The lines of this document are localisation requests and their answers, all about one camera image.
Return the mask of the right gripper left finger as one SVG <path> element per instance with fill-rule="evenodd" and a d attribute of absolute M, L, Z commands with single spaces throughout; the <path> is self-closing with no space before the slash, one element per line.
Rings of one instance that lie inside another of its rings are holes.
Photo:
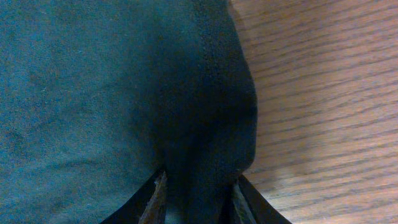
<path fill-rule="evenodd" d="M 159 169 L 117 211 L 101 224 L 164 224 L 167 174 Z"/>

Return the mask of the black shirt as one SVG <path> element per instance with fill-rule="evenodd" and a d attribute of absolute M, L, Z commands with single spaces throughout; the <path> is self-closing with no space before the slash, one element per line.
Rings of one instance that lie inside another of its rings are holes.
<path fill-rule="evenodd" d="M 1 222 L 100 223 L 160 167 L 219 223 L 257 100 L 227 1 L 2 1 Z"/>

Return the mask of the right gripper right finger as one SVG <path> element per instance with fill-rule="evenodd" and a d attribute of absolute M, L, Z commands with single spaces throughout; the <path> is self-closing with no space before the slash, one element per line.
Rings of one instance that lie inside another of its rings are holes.
<path fill-rule="evenodd" d="M 292 224 L 240 175 L 224 201 L 219 224 Z"/>

